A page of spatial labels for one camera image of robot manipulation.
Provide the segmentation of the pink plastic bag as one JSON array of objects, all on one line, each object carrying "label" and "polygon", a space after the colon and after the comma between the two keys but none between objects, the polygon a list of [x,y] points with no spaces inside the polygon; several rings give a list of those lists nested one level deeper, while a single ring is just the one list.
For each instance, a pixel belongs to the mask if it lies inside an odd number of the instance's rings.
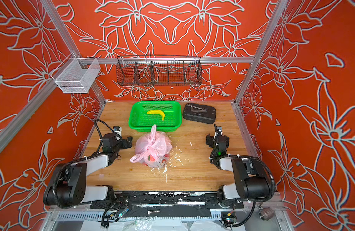
[{"label": "pink plastic bag", "polygon": [[141,163],[150,168],[162,168],[169,161],[172,148],[168,135],[163,131],[157,131],[157,125],[153,125],[149,133],[137,140],[135,154],[130,162]]}]

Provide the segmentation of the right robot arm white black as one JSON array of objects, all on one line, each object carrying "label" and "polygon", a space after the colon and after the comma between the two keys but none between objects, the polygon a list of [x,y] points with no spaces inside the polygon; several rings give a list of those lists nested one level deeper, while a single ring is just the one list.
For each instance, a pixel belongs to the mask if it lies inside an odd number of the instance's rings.
[{"label": "right robot arm white black", "polygon": [[210,163],[220,170],[232,172],[234,176],[232,184],[219,187],[218,201],[266,202],[272,199],[276,184],[269,167],[257,157],[229,154],[229,137],[223,134],[220,126],[214,125],[214,128],[214,135],[206,136],[206,144],[212,148]]}]

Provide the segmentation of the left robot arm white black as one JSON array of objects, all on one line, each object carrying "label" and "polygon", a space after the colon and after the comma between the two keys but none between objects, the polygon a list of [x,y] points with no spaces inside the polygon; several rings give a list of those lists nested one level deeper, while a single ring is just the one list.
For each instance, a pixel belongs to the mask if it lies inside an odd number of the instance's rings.
[{"label": "left robot arm white black", "polygon": [[100,143],[90,156],[83,156],[68,163],[58,164],[45,189],[43,203],[61,209],[90,204],[93,209],[117,210],[125,198],[117,197],[110,185],[88,185],[87,177],[120,160],[119,152],[132,147],[133,138],[122,137],[122,128],[110,127],[100,119],[94,119]]}]

